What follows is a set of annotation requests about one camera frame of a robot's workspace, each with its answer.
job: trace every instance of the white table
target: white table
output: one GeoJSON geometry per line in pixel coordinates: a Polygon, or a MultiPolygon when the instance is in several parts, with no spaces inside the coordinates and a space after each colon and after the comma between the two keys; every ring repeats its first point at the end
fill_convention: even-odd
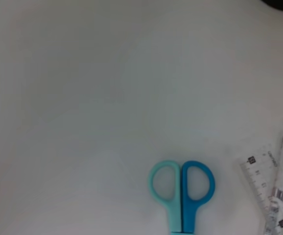
{"type": "Polygon", "coordinates": [[[257,234],[233,162],[282,122],[283,13],[259,0],[0,0],[0,235],[169,234],[162,159],[214,172],[196,235],[257,234]]]}

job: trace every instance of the scissors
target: scissors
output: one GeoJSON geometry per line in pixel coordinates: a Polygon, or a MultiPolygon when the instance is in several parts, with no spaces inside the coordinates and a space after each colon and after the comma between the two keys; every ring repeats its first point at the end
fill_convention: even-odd
{"type": "Polygon", "coordinates": [[[200,162],[185,162],[182,166],[181,174],[180,166],[175,161],[163,161],[155,164],[150,170],[148,188],[152,197],[162,204],[167,211],[171,235],[188,235],[194,234],[197,209],[207,203],[214,194],[215,180],[210,169],[200,162]],[[167,166],[172,167],[175,171],[175,193],[170,200],[159,196],[153,187],[154,176],[159,169],[167,166]],[[188,195],[187,171],[190,167],[201,169],[209,179],[209,191],[199,200],[193,200],[188,195]]]}

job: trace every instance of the mint green handle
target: mint green handle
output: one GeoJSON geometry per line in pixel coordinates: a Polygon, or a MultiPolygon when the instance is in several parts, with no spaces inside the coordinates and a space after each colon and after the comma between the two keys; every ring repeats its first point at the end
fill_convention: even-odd
{"type": "Polygon", "coordinates": [[[181,232],[182,231],[182,221],[181,221],[181,170],[180,166],[174,161],[163,161],[154,165],[154,167],[149,172],[148,177],[148,187],[153,198],[163,205],[166,209],[169,228],[171,232],[181,232]],[[167,200],[158,195],[158,193],[153,188],[153,178],[155,177],[158,170],[163,167],[170,166],[175,171],[175,193],[171,200],[167,200]]]}

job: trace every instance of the ruler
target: ruler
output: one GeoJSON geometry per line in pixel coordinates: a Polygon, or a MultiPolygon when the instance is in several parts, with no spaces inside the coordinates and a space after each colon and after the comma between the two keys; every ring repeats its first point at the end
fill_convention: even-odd
{"type": "Polygon", "coordinates": [[[272,149],[271,144],[264,145],[242,157],[239,165],[272,234],[283,235],[283,221],[277,225],[281,227],[281,232],[276,232],[275,222],[269,216],[270,195],[278,168],[278,159],[272,149]]]}

